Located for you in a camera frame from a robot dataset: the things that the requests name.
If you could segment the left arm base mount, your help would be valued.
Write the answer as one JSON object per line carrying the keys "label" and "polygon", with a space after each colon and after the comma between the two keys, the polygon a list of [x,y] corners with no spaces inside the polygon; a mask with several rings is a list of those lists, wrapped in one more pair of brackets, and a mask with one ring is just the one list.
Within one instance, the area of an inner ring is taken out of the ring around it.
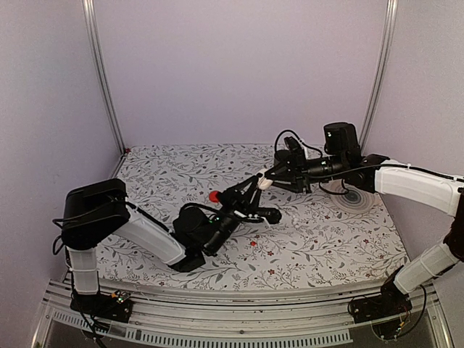
{"label": "left arm base mount", "polygon": [[70,309],[92,317],[128,323],[133,311],[133,301],[106,294],[72,294]]}

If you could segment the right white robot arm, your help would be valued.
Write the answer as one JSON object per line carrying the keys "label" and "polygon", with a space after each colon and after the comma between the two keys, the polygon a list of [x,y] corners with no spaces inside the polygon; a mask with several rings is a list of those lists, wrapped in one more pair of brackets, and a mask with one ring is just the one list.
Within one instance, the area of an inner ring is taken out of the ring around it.
{"label": "right white robot arm", "polygon": [[315,159],[306,157],[301,140],[286,138],[286,149],[275,150],[275,164],[262,173],[259,189],[275,186],[308,193],[314,183],[340,180],[361,191],[399,196],[433,207],[454,219],[442,241],[398,269],[381,287],[375,310],[390,316],[402,306],[403,296],[463,261],[463,178],[378,154],[364,156],[351,123],[330,123],[323,131],[324,156]]}

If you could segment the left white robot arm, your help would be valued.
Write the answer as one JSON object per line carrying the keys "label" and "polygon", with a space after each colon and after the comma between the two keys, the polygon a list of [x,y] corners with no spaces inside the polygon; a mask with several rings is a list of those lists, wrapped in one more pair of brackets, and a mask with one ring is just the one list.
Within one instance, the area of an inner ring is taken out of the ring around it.
{"label": "left white robot arm", "polygon": [[241,223],[260,223],[257,210],[259,176],[212,194],[220,204],[214,209],[203,204],[182,206],[173,226],[168,228],[139,205],[128,200],[125,183],[113,178],[70,191],[65,211],[53,224],[67,250],[73,289],[80,303],[93,315],[108,307],[100,293],[96,247],[111,235],[145,249],[170,269],[190,273],[206,263]]}

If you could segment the beige earbud charging case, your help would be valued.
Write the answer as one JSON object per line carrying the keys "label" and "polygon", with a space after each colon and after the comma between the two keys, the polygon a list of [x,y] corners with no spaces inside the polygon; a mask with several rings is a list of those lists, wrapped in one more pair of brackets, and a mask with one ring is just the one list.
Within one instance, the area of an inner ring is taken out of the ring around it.
{"label": "beige earbud charging case", "polygon": [[258,173],[258,174],[257,174],[257,179],[258,179],[258,181],[257,181],[257,188],[258,188],[259,190],[263,190],[263,191],[264,191],[264,190],[267,190],[267,189],[269,189],[269,188],[272,186],[272,184],[273,184],[273,181],[270,180],[270,179],[268,179],[268,178],[266,178],[265,175],[264,175],[263,173]]}

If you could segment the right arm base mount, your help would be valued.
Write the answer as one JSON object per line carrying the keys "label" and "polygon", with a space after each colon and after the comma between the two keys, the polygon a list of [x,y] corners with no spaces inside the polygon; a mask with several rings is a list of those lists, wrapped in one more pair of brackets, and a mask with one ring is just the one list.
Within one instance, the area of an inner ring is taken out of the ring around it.
{"label": "right arm base mount", "polygon": [[347,311],[355,323],[399,315],[411,311],[412,308],[409,297],[390,299],[381,294],[373,297],[356,297],[347,305]]}

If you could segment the red earbud charging case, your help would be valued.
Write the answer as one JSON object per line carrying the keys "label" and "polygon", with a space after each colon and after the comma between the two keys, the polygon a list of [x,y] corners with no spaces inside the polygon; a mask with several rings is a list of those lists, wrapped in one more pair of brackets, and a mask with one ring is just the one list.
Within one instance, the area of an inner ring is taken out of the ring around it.
{"label": "red earbud charging case", "polygon": [[211,191],[209,194],[209,200],[214,203],[219,203],[220,195],[221,193],[219,191]]}

